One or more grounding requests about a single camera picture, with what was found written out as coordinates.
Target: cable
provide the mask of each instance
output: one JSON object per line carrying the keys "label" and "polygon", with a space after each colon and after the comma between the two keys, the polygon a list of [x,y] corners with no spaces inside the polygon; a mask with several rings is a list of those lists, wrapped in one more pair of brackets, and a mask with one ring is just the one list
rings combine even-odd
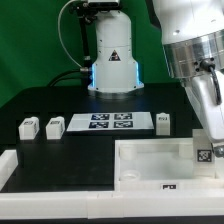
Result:
{"label": "cable", "polygon": [[219,81],[218,81],[217,75],[216,75],[213,67],[209,67],[209,68],[212,73],[212,78],[213,78],[213,82],[214,82],[214,86],[215,86],[216,103],[217,103],[217,105],[221,105],[222,104],[222,95],[221,95],[221,91],[220,91]]}
{"label": "cable", "polygon": [[72,80],[72,79],[83,79],[83,78],[88,78],[88,77],[79,76],[79,77],[61,78],[61,79],[56,80],[54,83],[52,83],[50,87],[55,86],[58,82],[61,82],[61,81]]}
{"label": "cable", "polygon": [[72,73],[77,73],[77,72],[80,72],[79,69],[74,69],[74,70],[70,70],[70,71],[67,71],[67,72],[63,72],[61,73],[60,75],[56,76],[55,78],[53,78],[47,85],[47,87],[50,87],[55,81],[57,81],[58,79],[66,76],[66,75],[69,75],[69,74],[72,74]]}
{"label": "cable", "polygon": [[214,88],[215,88],[215,93],[216,93],[216,103],[217,105],[222,104],[222,95],[220,91],[220,86],[219,86],[219,81],[215,72],[215,64],[208,59],[202,60],[200,67],[205,70],[206,72],[211,72],[212,74],[212,79],[214,83]]}
{"label": "cable", "polygon": [[67,56],[76,64],[78,65],[79,67],[82,67],[68,52],[67,48],[65,47],[64,45],[64,42],[62,40],[62,36],[61,36],[61,17],[62,17],[62,14],[64,13],[64,10],[67,8],[67,6],[69,4],[71,4],[72,2],[76,2],[76,1],[80,1],[80,0],[70,0],[69,2],[67,2],[63,8],[61,9],[60,13],[59,13],[59,16],[58,16],[58,35],[59,35],[59,40],[61,42],[61,45],[65,51],[65,53],[67,54]]}

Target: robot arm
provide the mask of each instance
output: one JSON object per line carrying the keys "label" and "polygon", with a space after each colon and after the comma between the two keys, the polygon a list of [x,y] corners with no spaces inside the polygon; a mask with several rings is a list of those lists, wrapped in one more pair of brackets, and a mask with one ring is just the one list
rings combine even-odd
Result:
{"label": "robot arm", "polygon": [[224,157],[224,1],[152,2],[170,76],[181,80],[216,156]]}

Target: warning label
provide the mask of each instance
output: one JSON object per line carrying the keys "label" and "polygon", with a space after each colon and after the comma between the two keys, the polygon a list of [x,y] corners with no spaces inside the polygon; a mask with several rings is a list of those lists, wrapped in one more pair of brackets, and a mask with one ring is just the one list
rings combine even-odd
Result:
{"label": "warning label", "polygon": [[112,55],[110,56],[109,61],[121,61],[117,51],[113,51]]}

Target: white card with markers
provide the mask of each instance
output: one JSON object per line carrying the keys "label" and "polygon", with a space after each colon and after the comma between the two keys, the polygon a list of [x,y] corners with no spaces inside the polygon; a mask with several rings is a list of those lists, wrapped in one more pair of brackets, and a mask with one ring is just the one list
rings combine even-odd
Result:
{"label": "white card with markers", "polygon": [[154,129],[150,112],[74,114],[67,131]]}

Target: black tabletop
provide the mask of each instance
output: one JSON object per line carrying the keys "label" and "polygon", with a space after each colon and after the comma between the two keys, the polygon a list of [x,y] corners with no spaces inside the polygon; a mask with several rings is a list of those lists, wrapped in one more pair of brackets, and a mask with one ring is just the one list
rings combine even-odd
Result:
{"label": "black tabletop", "polygon": [[[169,138],[192,137],[192,129],[201,128],[184,88],[177,83],[148,84],[143,95],[117,101],[90,97],[82,87],[26,89],[0,109],[0,153],[16,149],[19,160],[2,192],[113,190],[115,140],[159,138],[155,129],[65,132],[61,140],[49,141],[45,127],[50,118],[56,116],[65,118],[67,128],[73,114],[116,112],[151,112],[154,126],[156,114],[168,113],[171,117]],[[39,118],[40,132],[33,141],[21,141],[18,127],[25,118],[32,116]],[[163,223],[164,218],[125,220],[128,223]],[[124,223],[125,220],[98,220],[97,223]],[[166,220],[188,223],[186,220],[190,218]],[[194,217],[193,223],[197,220],[200,221],[200,217]],[[37,220],[32,223],[73,222],[95,223],[96,220]]]}

